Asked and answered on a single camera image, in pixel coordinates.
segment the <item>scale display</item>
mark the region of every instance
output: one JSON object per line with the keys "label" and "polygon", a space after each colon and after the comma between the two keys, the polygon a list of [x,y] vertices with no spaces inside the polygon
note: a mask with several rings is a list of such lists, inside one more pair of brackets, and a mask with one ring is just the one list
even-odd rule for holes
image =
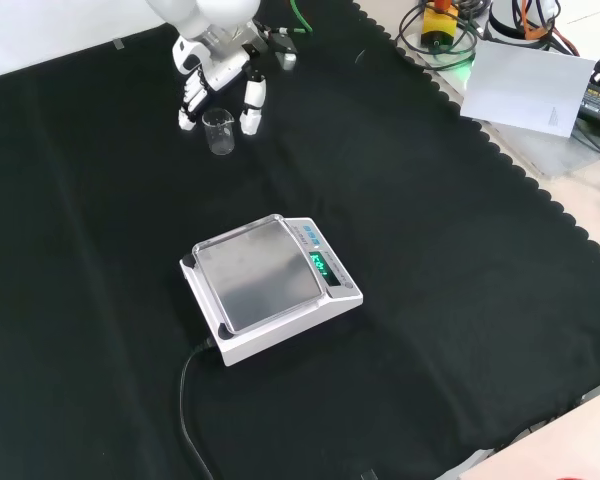
{"label": "scale display", "polygon": [[318,272],[320,272],[320,275],[322,275],[322,278],[324,278],[325,282],[327,282],[327,285],[330,287],[339,287],[341,285],[341,283],[338,281],[338,278],[333,273],[333,270],[331,270],[331,267],[329,267],[329,264],[325,261],[320,252],[309,252],[309,256],[311,257],[313,264],[318,269]]}

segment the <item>digital scale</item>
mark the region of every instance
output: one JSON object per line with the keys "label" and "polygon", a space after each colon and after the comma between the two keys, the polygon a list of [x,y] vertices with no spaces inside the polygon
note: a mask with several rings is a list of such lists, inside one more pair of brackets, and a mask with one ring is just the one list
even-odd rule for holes
{"label": "digital scale", "polygon": [[180,266],[227,366],[362,304],[310,218],[270,215],[197,244]]}

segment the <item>white wall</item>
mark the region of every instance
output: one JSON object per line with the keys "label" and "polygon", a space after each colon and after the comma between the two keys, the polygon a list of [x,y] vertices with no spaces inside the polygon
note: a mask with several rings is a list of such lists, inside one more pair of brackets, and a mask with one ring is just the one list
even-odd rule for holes
{"label": "white wall", "polygon": [[0,75],[162,23],[144,0],[0,0]]}

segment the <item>robotic arm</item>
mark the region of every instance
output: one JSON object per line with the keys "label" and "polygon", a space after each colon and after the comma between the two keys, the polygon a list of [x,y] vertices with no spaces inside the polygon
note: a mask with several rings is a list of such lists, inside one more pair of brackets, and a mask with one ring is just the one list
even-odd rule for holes
{"label": "robotic arm", "polygon": [[213,94],[247,74],[247,90],[240,125],[254,135],[266,96],[264,76],[250,67],[251,58],[267,44],[252,19],[260,0],[147,0],[149,6],[180,33],[173,46],[178,71],[191,75],[186,82],[178,123],[192,130]]}

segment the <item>black tablecloth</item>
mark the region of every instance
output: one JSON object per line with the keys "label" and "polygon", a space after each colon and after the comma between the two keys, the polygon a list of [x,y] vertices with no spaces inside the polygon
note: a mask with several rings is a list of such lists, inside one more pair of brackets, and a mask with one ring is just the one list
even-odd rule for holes
{"label": "black tablecloth", "polygon": [[226,158],[177,128],[168,27],[0,78],[0,480],[197,478],[178,260],[274,212],[312,217],[365,303],[195,363],[219,478],[431,479],[600,383],[598,246],[347,0],[303,4],[315,36]]}

